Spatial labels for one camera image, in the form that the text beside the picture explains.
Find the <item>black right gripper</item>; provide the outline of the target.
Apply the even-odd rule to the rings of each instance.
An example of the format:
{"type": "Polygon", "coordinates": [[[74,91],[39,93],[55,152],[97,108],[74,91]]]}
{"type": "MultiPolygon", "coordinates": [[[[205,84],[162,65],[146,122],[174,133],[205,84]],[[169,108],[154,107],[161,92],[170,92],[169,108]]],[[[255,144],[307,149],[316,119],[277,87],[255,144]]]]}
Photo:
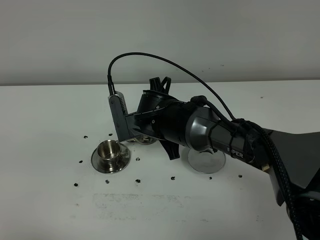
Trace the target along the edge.
{"type": "Polygon", "coordinates": [[[170,95],[162,92],[163,86],[159,77],[149,79],[149,84],[150,90],[143,90],[137,111],[125,116],[130,136],[136,138],[145,135],[158,139],[170,160],[179,159],[180,145],[162,140],[161,134],[153,130],[153,124],[164,108],[164,101],[170,100],[170,95]]]}

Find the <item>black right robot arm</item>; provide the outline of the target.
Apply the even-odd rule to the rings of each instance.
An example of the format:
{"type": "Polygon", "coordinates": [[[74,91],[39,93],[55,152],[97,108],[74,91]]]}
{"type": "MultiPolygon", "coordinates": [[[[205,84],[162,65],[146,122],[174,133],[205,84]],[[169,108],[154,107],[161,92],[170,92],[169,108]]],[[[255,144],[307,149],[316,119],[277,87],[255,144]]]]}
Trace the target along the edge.
{"type": "Polygon", "coordinates": [[[180,146],[221,151],[269,174],[278,205],[285,205],[297,239],[320,237],[320,135],[262,128],[226,118],[203,95],[183,102],[169,95],[170,79],[150,80],[137,111],[126,115],[132,133],[158,139],[170,159],[180,146]]]}

